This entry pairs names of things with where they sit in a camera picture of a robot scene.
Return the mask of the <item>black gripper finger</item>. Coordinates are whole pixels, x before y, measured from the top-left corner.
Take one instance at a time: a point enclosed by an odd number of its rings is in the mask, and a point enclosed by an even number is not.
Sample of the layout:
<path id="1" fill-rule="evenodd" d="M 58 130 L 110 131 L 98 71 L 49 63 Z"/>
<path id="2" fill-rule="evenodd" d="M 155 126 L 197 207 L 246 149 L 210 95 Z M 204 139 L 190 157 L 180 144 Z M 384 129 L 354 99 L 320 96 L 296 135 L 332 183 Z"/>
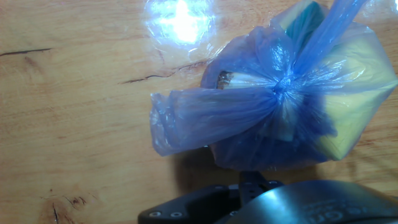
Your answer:
<path id="1" fill-rule="evenodd" d="M 257 171 L 241 172 L 238 184 L 210 185 L 144 210 L 138 224 L 226 223 L 245 204 L 283 185 Z"/>

